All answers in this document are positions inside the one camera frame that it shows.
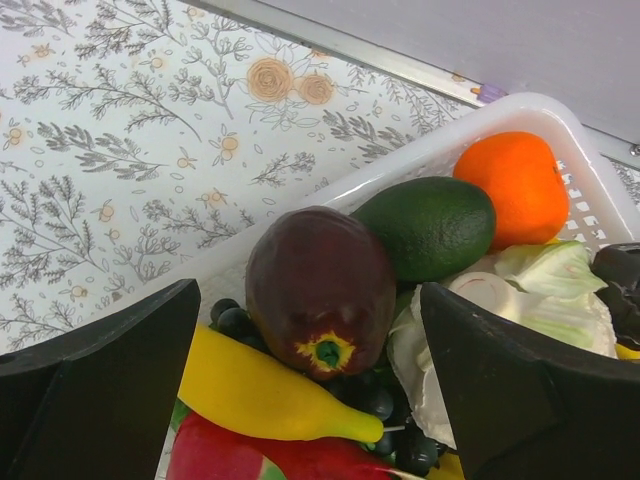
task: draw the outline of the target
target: red pepper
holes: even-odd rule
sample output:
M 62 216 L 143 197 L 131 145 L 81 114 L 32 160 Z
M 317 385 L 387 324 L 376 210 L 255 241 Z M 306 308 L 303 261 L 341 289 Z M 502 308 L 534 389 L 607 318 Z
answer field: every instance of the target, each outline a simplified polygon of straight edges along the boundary
M 195 413 L 184 420 L 173 446 L 167 480 L 256 480 L 264 458 L 286 480 L 389 480 L 417 478 L 342 438 L 311 441 L 265 440 L 225 430 Z

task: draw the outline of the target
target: orange fruit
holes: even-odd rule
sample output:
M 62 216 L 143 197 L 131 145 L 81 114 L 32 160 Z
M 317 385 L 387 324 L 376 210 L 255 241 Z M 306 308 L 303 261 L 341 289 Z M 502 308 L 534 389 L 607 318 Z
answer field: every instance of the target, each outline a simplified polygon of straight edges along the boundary
M 540 245 L 569 217 L 569 196 L 553 152 L 537 135 L 506 132 L 471 145 L 453 176 L 483 189 L 496 210 L 493 250 Z

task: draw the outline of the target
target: green stem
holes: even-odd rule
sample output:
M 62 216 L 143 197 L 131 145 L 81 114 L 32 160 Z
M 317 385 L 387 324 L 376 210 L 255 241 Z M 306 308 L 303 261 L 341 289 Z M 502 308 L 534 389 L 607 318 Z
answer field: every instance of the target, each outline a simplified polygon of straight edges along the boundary
M 340 363 L 340 347 L 334 342 L 325 341 L 319 343 L 316 347 L 316 355 L 318 359 L 331 368 L 336 368 Z

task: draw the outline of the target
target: floral tablecloth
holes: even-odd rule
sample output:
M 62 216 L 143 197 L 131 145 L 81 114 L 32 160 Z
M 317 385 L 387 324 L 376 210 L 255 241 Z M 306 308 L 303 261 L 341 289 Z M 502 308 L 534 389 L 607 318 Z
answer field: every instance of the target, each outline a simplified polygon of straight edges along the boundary
M 0 26 L 0 353 L 471 111 L 173 0 L 0 0 Z

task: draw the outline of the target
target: white plastic basket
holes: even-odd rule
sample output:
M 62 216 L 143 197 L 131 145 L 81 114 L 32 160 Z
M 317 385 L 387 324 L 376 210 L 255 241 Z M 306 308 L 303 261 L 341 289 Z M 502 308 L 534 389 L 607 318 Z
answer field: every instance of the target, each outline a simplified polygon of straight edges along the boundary
M 289 205 L 287 210 L 326 205 L 350 213 L 391 185 L 414 177 L 449 175 L 469 145 L 514 130 L 544 138 L 561 163 L 571 198 L 570 219 L 561 238 L 580 240 L 594 251 L 640 239 L 640 213 L 614 168 L 589 144 L 582 125 L 564 105 L 534 93 L 510 95 L 483 107 Z M 88 321 L 121 310 L 177 280 L 195 278 L 202 291 L 200 320 L 208 322 L 209 311 L 218 299 L 230 297 L 244 302 L 244 269 L 249 253 L 276 218 L 274 215 L 216 245 Z

